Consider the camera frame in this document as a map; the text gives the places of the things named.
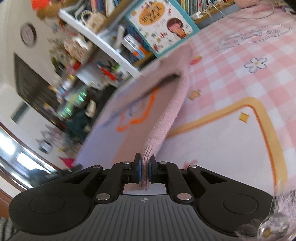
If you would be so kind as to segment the usmile box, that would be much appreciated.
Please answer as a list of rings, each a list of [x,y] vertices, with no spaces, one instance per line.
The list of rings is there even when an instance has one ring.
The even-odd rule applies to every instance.
[[[121,43],[128,49],[138,60],[147,56],[145,48],[130,34],[127,34]]]

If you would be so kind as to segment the pink checkered tablecloth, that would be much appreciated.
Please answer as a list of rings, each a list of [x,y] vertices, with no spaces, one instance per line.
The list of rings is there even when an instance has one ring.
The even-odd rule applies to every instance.
[[[295,19],[241,9],[189,43],[200,60],[156,159],[274,194],[295,176]]]

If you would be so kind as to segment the round wall clock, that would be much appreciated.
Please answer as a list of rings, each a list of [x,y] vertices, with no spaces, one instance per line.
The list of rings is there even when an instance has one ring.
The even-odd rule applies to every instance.
[[[20,28],[20,37],[27,47],[34,47],[37,42],[37,32],[35,27],[31,23],[23,24]]]

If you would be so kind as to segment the wooden bookshelf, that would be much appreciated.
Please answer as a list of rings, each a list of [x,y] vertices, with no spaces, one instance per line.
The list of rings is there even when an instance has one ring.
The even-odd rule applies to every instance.
[[[138,67],[135,63],[131,63],[130,59],[125,58],[125,56],[121,54],[121,41],[127,35],[128,29],[126,28],[126,26],[129,26],[131,29],[134,29],[134,31],[137,32],[126,19],[126,15],[130,11],[130,9],[138,2],[139,1],[121,1],[114,9],[112,14],[106,18],[97,34],[89,30],[82,23],[81,19],[77,18],[77,16],[80,16],[82,11],[84,11],[84,3],[82,1],[78,1],[77,4],[69,6],[67,8],[60,9],[59,17],[68,25],[81,33],[83,36],[85,36],[87,39],[89,39],[93,44],[104,51],[109,57],[115,60],[131,76],[135,77],[139,74]],[[149,46],[148,50],[149,53],[146,57],[149,57],[151,55],[155,56]]]

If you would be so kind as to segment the white pearl handbag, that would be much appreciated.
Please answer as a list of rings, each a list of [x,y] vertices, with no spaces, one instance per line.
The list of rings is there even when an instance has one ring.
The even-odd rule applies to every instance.
[[[84,10],[81,13],[82,23],[93,33],[97,34],[106,20],[106,16],[100,12]]]

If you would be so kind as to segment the pink plush toy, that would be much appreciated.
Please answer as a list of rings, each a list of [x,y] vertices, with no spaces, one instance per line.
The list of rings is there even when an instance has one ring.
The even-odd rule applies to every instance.
[[[234,3],[241,9],[257,5],[259,0],[234,0]]]

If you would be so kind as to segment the purple and pink sweater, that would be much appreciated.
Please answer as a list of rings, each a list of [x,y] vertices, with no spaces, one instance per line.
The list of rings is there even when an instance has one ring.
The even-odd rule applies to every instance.
[[[142,157],[142,179],[132,190],[149,189],[148,162],[156,155],[189,90],[192,48],[180,46],[138,80],[119,87],[108,100],[78,152],[75,162],[87,168],[111,168]]]

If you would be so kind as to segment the children's sound book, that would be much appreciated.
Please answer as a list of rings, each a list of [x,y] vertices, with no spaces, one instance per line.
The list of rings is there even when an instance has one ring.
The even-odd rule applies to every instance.
[[[177,1],[139,1],[127,13],[126,19],[156,57],[199,32]]]

